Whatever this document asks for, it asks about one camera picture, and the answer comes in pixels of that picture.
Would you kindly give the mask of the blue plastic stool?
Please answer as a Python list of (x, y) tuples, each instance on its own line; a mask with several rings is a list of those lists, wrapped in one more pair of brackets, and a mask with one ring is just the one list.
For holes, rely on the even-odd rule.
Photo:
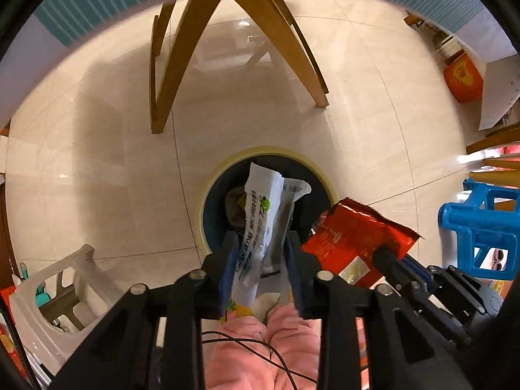
[[(457, 236), (457, 268), (471, 277), (513, 281), (519, 270), (519, 190), (463, 181), (469, 195), (463, 202), (446, 202), (438, 225)], [(506, 252), (501, 269), (482, 266), (493, 249)]]

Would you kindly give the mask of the pink trouser legs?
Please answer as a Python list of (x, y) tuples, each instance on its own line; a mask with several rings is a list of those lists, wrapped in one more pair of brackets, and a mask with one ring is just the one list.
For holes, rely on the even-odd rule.
[(267, 320), (243, 317), (219, 327), (248, 343), (214, 343), (204, 371), (208, 389), (315, 389), (321, 337), (294, 305), (275, 306)]

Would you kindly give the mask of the red foil snack bag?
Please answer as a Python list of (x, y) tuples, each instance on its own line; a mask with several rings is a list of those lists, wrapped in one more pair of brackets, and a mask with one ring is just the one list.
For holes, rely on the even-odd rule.
[(324, 212), (301, 249), (350, 285), (369, 288), (383, 277), (373, 262), (379, 247), (403, 258), (420, 235), (351, 198)]

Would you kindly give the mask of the brown pulp cup tray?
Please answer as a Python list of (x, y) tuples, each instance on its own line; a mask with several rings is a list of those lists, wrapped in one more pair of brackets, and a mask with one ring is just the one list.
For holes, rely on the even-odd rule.
[(246, 226), (246, 206), (247, 194), (245, 187), (231, 189), (225, 198), (225, 208), (227, 220), (231, 226), (243, 228)]

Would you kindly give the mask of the grey plastic stool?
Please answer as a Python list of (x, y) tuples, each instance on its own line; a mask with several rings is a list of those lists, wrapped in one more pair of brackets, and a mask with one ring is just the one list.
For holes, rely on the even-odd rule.
[[(21, 342), (56, 375), (102, 315), (79, 297), (75, 283), (90, 288), (111, 308), (123, 292), (93, 260), (94, 248), (84, 244), (78, 251), (23, 281), (10, 296), (10, 307)], [(56, 280), (56, 294), (44, 305), (36, 293), (47, 279)]]

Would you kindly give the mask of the red plastic bucket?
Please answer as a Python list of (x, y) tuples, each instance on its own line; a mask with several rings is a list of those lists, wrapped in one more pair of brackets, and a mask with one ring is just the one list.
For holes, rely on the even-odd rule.
[(443, 76), (457, 102), (464, 104), (482, 98), (484, 80), (466, 52), (445, 67)]

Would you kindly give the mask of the white printed plastic wrapper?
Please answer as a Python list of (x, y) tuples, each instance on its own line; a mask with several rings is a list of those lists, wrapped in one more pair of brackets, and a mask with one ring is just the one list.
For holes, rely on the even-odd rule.
[(250, 307), (261, 279), (267, 275), (274, 276), (276, 292), (288, 291), (284, 242), (294, 205), (311, 192), (311, 186), (304, 180), (285, 178), (275, 170), (253, 163), (245, 191), (246, 226), (231, 297), (237, 304)]

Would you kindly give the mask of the round yellow trash bin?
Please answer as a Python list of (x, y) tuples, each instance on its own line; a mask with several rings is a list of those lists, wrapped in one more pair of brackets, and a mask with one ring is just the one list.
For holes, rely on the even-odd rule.
[(280, 270), (283, 242), (303, 242), (335, 191), (325, 173), (301, 154), (260, 146), (225, 160), (201, 195), (197, 244), (201, 259), (222, 257), (229, 233), (238, 237), (239, 272)]

